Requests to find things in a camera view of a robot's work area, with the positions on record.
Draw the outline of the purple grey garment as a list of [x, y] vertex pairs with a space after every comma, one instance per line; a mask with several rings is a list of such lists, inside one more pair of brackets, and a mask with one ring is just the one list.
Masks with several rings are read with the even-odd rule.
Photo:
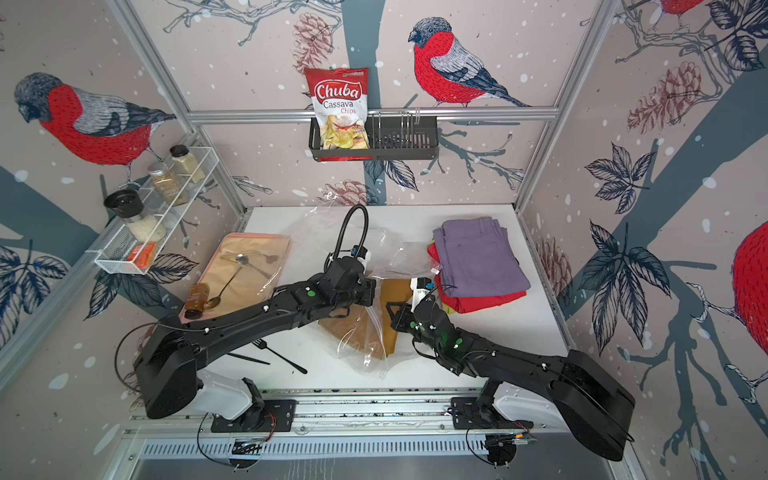
[[442, 281], [453, 298], [502, 297], [529, 290], [507, 229], [491, 217], [445, 221], [433, 231]]

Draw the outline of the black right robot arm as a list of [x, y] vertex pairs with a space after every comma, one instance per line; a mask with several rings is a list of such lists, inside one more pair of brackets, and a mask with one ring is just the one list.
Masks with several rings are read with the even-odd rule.
[[554, 404], [576, 440], [606, 460], [620, 461], [630, 435], [635, 399], [589, 355], [536, 355], [496, 344], [453, 325], [432, 297], [413, 306], [386, 304], [391, 326], [430, 347], [433, 359], [455, 375], [508, 383]]

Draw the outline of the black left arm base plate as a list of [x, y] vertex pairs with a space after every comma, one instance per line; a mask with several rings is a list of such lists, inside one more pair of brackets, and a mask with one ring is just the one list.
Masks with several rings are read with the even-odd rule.
[[211, 424], [212, 433], [283, 433], [292, 428], [296, 400], [264, 400], [262, 404], [252, 406], [240, 417], [227, 420], [215, 416]]

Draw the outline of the clear plastic vacuum bag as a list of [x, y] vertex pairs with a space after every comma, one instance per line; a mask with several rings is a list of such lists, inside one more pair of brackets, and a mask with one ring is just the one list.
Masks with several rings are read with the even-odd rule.
[[350, 207], [323, 271], [275, 289], [259, 308], [260, 332], [254, 341], [318, 322], [338, 340], [338, 355], [352, 356], [358, 370], [381, 376], [388, 370], [399, 333], [411, 335], [413, 342], [432, 344], [431, 329], [413, 311], [423, 302], [436, 307], [434, 294], [440, 287], [428, 277], [406, 281], [382, 269], [368, 277], [368, 230], [366, 207]]

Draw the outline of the brown garment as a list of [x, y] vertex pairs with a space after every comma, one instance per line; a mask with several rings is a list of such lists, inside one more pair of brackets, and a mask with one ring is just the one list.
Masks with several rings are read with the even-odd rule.
[[353, 305], [319, 321], [320, 328], [333, 339], [337, 358], [365, 368], [379, 367], [395, 354], [398, 333], [391, 327], [386, 311], [389, 302], [407, 302], [412, 297], [410, 281], [382, 279], [377, 284], [371, 307]]

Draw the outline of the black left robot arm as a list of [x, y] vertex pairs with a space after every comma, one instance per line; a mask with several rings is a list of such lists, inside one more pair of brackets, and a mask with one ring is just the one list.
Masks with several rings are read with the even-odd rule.
[[218, 358], [266, 336], [326, 319], [339, 309], [374, 303], [376, 281], [352, 257], [277, 289], [261, 303], [183, 327], [155, 327], [133, 363], [146, 415], [162, 419], [188, 407], [203, 385], [198, 372]]

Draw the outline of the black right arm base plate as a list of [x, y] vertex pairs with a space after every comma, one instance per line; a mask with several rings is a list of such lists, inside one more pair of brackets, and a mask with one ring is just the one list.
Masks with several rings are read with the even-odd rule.
[[528, 431], [534, 423], [528, 420], [508, 420], [494, 408], [479, 404], [475, 397], [453, 397], [447, 413], [456, 430], [522, 429]]

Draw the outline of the red garment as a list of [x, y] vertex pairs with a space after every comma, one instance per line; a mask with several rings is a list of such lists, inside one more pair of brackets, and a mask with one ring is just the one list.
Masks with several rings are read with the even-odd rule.
[[442, 304], [450, 306], [457, 314], [467, 314], [502, 306], [518, 299], [521, 299], [527, 295], [525, 290], [512, 293], [504, 296], [492, 296], [492, 297], [451, 297], [448, 296], [449, 287], [444, 285], [440, 274], [437, 274], [434, 279], [437, 292], [440, 294], [440, 300]]

